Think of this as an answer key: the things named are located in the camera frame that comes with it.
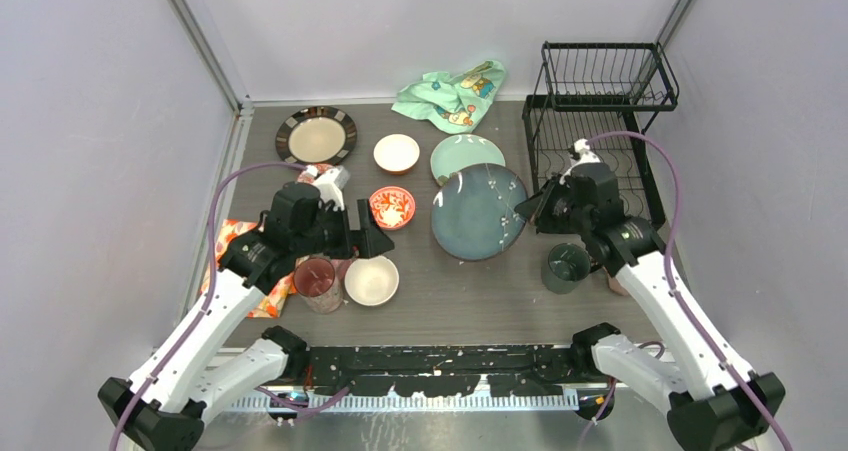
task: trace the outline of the bowl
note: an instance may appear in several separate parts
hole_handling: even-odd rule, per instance
[[[347,268],[345,290],[350,299],[363,306],[379,306],[397,292],[400,275],[389,258],[357,259]]]
[[[374,161],[389,174],[405,174],[420,155],[418,143],[405,134],[390,134],[374,146]]]
[[[380,188],[368,199],[374,219],[383,229],[400,229],[415,215],[412,193],[397,186]]]

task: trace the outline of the metal frame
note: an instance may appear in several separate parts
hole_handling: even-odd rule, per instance
[[[212,74],[215,84],[221,90],[221,93],[224,95],[227,103],[233,111],[241,109],[243,100],[239,99],[236,95],[232,83],[227,78],[224,69],[221,67],[221,63],[218,61],[218,58],[215,56],[215,52],[212,50],[212,46],[209,45],[209,41],[203,34],[203,30],[201,29],[194,13],[192,13],[188,2],[186,0],[168,0],[168,2],[171,4],[174,13],[183,25],[183,29],[185,29],[189,40],[200,54],[200,59],[203,61],[203,64],[206,65],[206,68]]]
[[[671,42],[671,39],[677,32],[677,28],[680,27],[680,24],[686,18],[686,12],[690,7],[692,7],[692,3],[694,2],[695,0],[677,0],[674,2],[674,6],[671,7],[671,13],[669,13],[668,18],[665,20],[665,24],[663,24],[662,29],[660,29],[659,34],[657,34],[656,42],[661,48],[666,48],[668,43]],[[642,69],[639,72],[639,80],[648,82],[656,72],[657,69],[653,65],[653,62],[651,60],[645,60],[645,62],[642,63]],[[639,93],[636,94],[639,95],[642,92],[644,92],[644,89],[640,90]]]
[[[235,117],[232,130],[230,131],[229,139],[224,147],[224,152],[219,161],[218,170],[215,174],[215,186],[210,189],[209,199],[206,202],[212,201],[212,193],[215,192],[217,183],[220,183],[225,177],[236,171],[241,165],[241,159],[244,155],[244,147],[247,143],[247,134],[250,130],[250,125],[253,122],[253,107],[242,109]],[[224,195],[219,201],[219,213],[215,220],[215,226],[220,229],[221,223],[226,217],[226,210],[230,209],[233,201],[233,193],[235,193],[235,183],[231,183],[224,191]],[[198,290],[203,284],[203,278],[206,274],[207,260],[206,253],[208,252],[209,243],[206,242],[206,219],[199,220],[200,229],[198,230],[198,238],[196,252],[194,255],[194,267],[192,268],[191,281],[186,290],[185,298],[181,304],[179,316],[177,316],[176,324],[194,305],[198,297]]]

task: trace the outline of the dinner plate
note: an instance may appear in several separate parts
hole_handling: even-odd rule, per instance
[[[521,179],[498,164],[457,172],[433,199],[431,226],[439,246],[463,261],[481,261],[506,251],[524,230],[513,208],[527,199]]]
[[[331,106],[312,106],[291,115],[277,131],[276,148],[287,163],[339,164],[356,146],[356,125]]]
[[[457,171],[481,163],[503,166],[506,160],[495,143],[473,134],[449,136],[430,155],[430,171],[440,185]]]

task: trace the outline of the cartoon print on towel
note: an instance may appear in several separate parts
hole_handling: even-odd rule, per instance
[[[459,85],[465,89],[473,90],[477,96],[485,99],[489,93],[495,89],[495,85],[492,84],[492,81],[484,78],[482,74],[483,71],[487,71],[489,69],[492,69],[492,62],[486,61],[480,66],[477,66],[471,71],[465,73],[465,77]]]
[[[474,121],[471,120],[471,113],[473,113],[475,109],[477,109],[476,106],[469,104],[468,108],[460,107],[456,112],[451,113],[441,106],[436,106],[437,113],[451,123],[459,126],[471,126],[474,124]]]

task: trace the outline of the black wire rack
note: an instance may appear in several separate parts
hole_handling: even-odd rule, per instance
[[[527,96],[522,118],[538,192],[571,165],[567,149],[575,141],[608,131],[645,133],[659,112],[677,106],[679,87],[658,44],[545,43],[535,93]],[[644,127],[637,113],[647,118]],[[618,176],[626,212],[662,226],[645,143],[616,137],[592,149]]]

